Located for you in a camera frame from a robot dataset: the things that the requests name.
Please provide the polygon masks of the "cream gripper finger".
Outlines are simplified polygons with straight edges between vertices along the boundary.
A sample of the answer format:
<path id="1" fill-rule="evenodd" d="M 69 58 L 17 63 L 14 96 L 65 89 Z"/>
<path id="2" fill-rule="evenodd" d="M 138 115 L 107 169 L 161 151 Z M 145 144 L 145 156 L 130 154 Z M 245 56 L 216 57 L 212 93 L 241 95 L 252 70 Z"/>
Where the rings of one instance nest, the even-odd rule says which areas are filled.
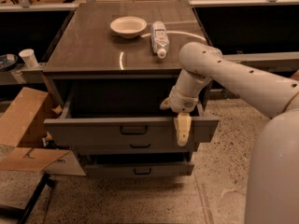
<path id="1" fill-rule="evenodd" d="M 162 109 L 162 110 L 166 110 L 166 109 L 168 109 L 170 107 L 170 101 L 169 101 L 169 98 L 165 98 L 162 102 L 161 102 L 161 104 L 160 104 L 160 108 Z"/>
<path id="2" fill-rule="evenodd" d="M 192 118 L 189 113 L 179 113 L 178 116 L 174 118 L 177 142 L 180 147 L 184 147 L 188 143 L 191 124 Z"/>

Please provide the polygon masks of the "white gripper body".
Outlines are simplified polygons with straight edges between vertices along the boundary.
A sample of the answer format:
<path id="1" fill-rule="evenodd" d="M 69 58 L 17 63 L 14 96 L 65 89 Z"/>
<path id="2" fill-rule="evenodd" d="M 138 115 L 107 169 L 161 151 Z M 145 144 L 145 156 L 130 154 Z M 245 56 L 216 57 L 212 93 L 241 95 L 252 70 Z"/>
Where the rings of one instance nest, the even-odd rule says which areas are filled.
<path id="1" fill-rule="evenodd" d="M 172 88 L 168 98 L 170 108 L 175 113 L 190 113 L 198 103 L 197 97 L 189 97 L 181 94 L 176 87 Z"/>

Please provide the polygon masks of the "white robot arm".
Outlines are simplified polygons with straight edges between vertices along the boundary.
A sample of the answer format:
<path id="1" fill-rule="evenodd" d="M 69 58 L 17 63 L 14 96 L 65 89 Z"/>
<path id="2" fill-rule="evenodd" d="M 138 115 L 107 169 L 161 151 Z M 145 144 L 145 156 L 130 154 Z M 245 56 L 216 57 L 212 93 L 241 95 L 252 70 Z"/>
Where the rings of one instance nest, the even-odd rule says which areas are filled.
<path id="1" fill-rule="evenodd" d="M 161 109 L 171 109 L 184 146 L 200 91 L 215 80 L 270 118 L 254 145 L 247 184 L 245 224 L 299 224 L 299 85 L 239 63 L 213 47 L 191 42 L 179 52 L 182 70 Z"/>

